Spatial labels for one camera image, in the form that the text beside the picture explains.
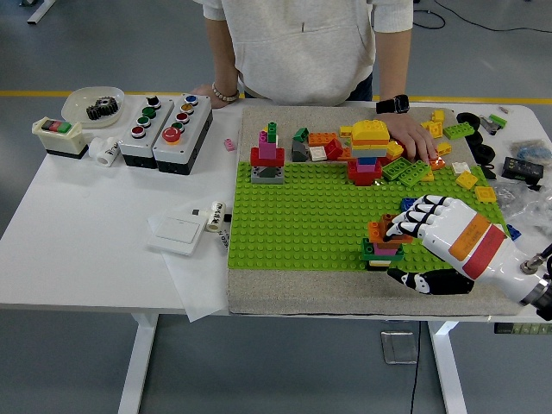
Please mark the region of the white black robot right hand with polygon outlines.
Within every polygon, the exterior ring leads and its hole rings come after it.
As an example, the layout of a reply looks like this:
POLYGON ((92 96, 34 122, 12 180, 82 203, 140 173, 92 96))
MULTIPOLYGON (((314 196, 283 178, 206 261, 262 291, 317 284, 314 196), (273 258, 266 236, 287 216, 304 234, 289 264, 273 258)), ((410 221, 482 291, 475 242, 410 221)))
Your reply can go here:
POLYGON ((424 195, 388 225, 386 239, 414 236, 451 270, 408 273, 390 269, 399 283, 429 295, 468 293, 474 282, 499 287, 512 301, 531 304, 551 319, 551 265, 532 265, 531 258, 496 224, 460 199, 424 195))

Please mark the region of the person's left hand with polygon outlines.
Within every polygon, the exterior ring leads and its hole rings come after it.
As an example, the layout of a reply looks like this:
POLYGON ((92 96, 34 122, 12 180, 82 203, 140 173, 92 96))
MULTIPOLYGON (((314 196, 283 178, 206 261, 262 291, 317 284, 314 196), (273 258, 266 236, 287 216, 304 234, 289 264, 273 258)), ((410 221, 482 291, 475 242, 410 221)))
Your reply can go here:
POLYGON ((378 118, 387 126, 390 136, 404 145, 408 160, 429 163, 438 157, 435 139, 410 115, 388 113, 378 118))

